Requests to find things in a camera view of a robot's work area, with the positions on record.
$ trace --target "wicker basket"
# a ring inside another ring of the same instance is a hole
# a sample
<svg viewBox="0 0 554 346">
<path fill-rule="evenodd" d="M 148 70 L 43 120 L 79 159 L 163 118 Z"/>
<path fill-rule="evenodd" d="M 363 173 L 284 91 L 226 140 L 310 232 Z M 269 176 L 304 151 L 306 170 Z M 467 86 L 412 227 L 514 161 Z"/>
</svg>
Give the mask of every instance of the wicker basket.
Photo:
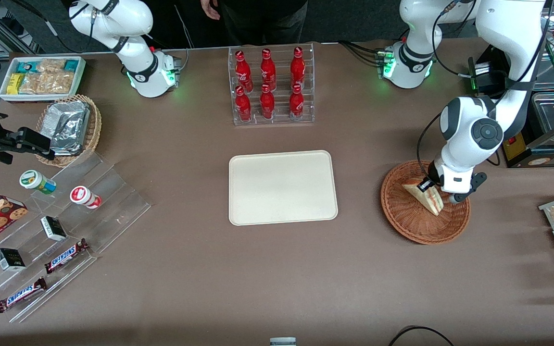
<svg viewBox="0 0 554 346">
<path fill-rule="evenodd" d="M 65 103 L 65 102 L 72 102 L 72 101 L 84 101 L 91 108 L 91 114 L 89 115 L 87 131 L 85 134 L 85 139 L 83 144 L 83 151 L 81 152 L 81 155 L 86 156 L 86 154 L 93 152 L 95 150 L 95 148 L 97 147 L 97 142 L 99 142 L 100 140 L 100 131 L 101 131 L 100 110 L 97 109 L 97 107 L 95 107 L 95 103 L 90 98 L 83 95 L 74 95 L 74 96 L 66 97 L 64 99 L 55 101 L 55 103 Z M 44 121 L 44 115 L 46 115 L 46 109 L 44 110 L 44 112 L 42 112 L 42 116 L 40 116 L 40 119 L 38 120 L 38 125 L 36 126 L 36 129 L 38 132 L 42 127 L 42 121 Z M 68 164 L 70 164 L 71 162 L 73 162 L 75 159 L 78 158 L 78 155 L 77 156 L 55 156 L 54 160 L 49 161 L 43 158 L 42 156 L 38 156 L 38 155 L 36 156 L 38 160 L 43 164 L 47 164 L 49 166 L 57 166 L 61 168 L 68 166 Z"/>
<path fill-rule="evenodd" d="M 431 164 L 429 161 L 422 163 L 425 167 Z M 444 209 L 438 216 L 431 214 L 401 185 L 407 179 L 419 178 L 422 181 L 423 177 L 417 161 L 394 167 L 384 178 L 380 191 L 384 214 L 394 229 L 417 243 L 435 245 L 452 241 L 466 229 L 471 213 L 470 201 L 466 199 L 452 204 L 448 193 L 438 189 Z"/>
</svg>

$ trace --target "black pants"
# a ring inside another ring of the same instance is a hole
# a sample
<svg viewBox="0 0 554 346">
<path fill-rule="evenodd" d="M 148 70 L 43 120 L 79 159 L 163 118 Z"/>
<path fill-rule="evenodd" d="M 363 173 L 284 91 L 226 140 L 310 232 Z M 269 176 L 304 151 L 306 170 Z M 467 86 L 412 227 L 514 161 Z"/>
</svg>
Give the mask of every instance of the black pants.
<svg viewBox="0 0 554 346">
<path fill-rule="evenodd" d="M 279 19 L 263 18 L 261 15 L 250 17 L 237 13 L 233 9 L 222 5 L 222 13 L 228 39 L 233 46 L 242 44 L 287 44 L 298 43 L 301 40 L 301 32 L 307 15 L 307 3 L 291 15 Z"/>
</svg>

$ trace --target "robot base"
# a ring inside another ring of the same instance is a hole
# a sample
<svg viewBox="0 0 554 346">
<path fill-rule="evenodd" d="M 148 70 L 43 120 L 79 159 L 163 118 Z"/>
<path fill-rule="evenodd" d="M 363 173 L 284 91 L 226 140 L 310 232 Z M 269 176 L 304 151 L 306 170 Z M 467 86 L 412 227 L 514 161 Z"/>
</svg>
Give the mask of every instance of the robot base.
<svg viewBox="0 0 554 346">
<path fill-rule="evenodd" d="M 144 97 L 157 97 L 172 87 L 178 87 L 180 59 L 175 59 L 171 55 L 164 54 L 158 50 L 153 54 L 158 59 L 158 68 L 147 81 L 140 82 L 134 80 L 129 73 L 127 74 L 132 87 Z"/>
<path fill-rule="evenodd" d="M 383 79 L 391 81 L 398 87 L 415 88 L 421 85 L 425 77 L 428 76 L 432 62 L 429 62 L 427 68 L 420 65 L 422 69 L 419 72 L 411 72 L 409 66 L 401 60 L 399 50 L 402 46 L 403 42 L 396 42 L 393 46 L 386 47 L 385 52 L 391 52 L 392 57 L 384 57 L 383 62 L 387 65 L 378 68 L 378 70 L 382 71 Z"/>
</svg>

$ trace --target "coca-cola bottle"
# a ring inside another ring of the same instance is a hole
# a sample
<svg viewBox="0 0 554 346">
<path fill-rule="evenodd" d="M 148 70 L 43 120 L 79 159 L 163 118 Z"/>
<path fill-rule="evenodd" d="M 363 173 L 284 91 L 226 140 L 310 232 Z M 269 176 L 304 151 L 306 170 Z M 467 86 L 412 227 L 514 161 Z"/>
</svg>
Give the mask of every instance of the coca-cola bottle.
<svg viewBox="0 0 554 346">
<path fill-rule="evenodd" d="M 277 88 L 277 74 L 275 72 L 275 63 L 271 59 L 270 49 L 262 49 L 260 71 L 262 71 L 262 83 L 268 84 L 271 91 L 274 91 Z"/>
<path fill-rule="evenodd" d="M 245 90 L 242 86 L 237 86 L 235 91 L 237 92 L 235 104 L 237 105 L 240 121 L 248 123 L 251 121 L 251 103 L 249 102 L 249 97 L 245 95 Z"/>
<path fill-rule="evenodd" d="M 303 49 L 294 48 L 294 59 L 290 64 L 290 87 L 300 85 L 305 88 L 305 61 L 303 60 Z"/>
<path fill-rule="evenodd" d="M 245 54 L 241 50 L 237 50 L 235 57 L 237 58 L 237 79 L 244 88 L 245 94 L 249 94 L 253 90 L 251 68 L 249 68 L 249 64 L 245 61 Z"/>
<path fill-rule="evenodd" d="M 275 114 L 275 97 L 271 92 L 271 87 L 266 83 L 262 85 L 260 105 L 262 105 L 262 116 L 267 120 L 271 120 Z"/>
<path fill-rule="evenodd" d="M 299 121 L 303 117 L 303 103 L 305 99 L 301 94 L 301 85 L 294 85 L 290 95 L 290 119 Z"/>
</svg>

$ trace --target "table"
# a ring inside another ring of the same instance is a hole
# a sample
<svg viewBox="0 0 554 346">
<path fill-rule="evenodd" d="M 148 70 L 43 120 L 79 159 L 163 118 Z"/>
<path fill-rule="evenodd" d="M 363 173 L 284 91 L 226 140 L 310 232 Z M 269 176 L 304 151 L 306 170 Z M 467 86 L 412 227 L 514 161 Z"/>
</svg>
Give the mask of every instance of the table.
<svg viewBox="0 0 554 346">
<path fill-rule="evenodd" d="M 386 41 L 370 42 L 381 47 Z M 464 70 L 486 48 L 447 39 Z M 439 66 L 414 90 L 379 81 L 336 44 L 315 44 L 316 123 L 234 127 L 227 49 L 191 51 L 181 86 L 139 96 L 114 55 L 87 55 L 80 92 L 103 116 L 98 151 L 154 206 L 103 257 L 28 320 L 0 320 L 0 345 L 386 345 L 403 327 L 438 329 L 456 345 L 554 345 L 554 239 L 537 206 L 554 200 L 554 169 L 482 164 L 471 221 L 440 246 L 411 243 L 379 206 L 386 173 L 416 157 L 420 131 L 465 81 Z M 44 104 L 9 104 L 9 129 Z M 433 127 L 422 157 L 444 141 Z M 339 215 L 326 222 L 233 226 L 228 161 L 235 155 L 325 149 Z M 0 193 L 29 195 L 17 177 L 31 155 L 0 164 Z"/>
</svg>

